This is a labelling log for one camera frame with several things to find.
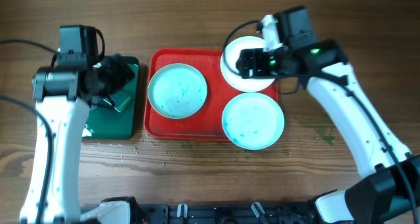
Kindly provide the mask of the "green sponge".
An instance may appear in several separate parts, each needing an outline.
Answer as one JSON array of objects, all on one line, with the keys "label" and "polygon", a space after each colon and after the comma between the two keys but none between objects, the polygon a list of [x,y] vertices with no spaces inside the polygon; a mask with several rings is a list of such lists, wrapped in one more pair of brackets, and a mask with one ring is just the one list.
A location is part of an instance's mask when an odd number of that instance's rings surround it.
[{"label": "green sponge", "polygon": [[114,109],[117,112],[123,112],[131,104],[132,96],[115,94],[110,97],[103,98],[103,102],[111,109]]}]

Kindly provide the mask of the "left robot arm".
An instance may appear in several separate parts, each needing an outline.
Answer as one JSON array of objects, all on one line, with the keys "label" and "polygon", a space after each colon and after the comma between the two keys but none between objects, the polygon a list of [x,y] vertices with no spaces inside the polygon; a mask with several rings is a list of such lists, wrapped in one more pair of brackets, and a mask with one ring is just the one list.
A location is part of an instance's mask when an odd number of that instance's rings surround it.
[{"label": "left robot arm", "polygon": [[81,140],[91,106],[122,90],[135,73],[119,55],[106,56],[100,30],[60,27],[60,50],[32,80],[37,140],[21,223],[79,221]]}]

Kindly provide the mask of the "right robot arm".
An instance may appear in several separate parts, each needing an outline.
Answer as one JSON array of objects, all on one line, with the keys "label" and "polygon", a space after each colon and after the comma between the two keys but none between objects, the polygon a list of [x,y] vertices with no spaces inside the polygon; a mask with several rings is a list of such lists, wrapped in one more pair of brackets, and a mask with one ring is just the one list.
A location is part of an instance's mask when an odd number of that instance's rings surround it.
[{"label": "right robot arm", "polygon": [[314,199],[320,223],[384,223],[411,212],[419,222],[419,157],[401,142],[363,92],[333,39],[318,40],[303,6],[256,21],[264,47],[236,61],[244,79],[296,78],[327,112],[347,144],[361,180]]}]

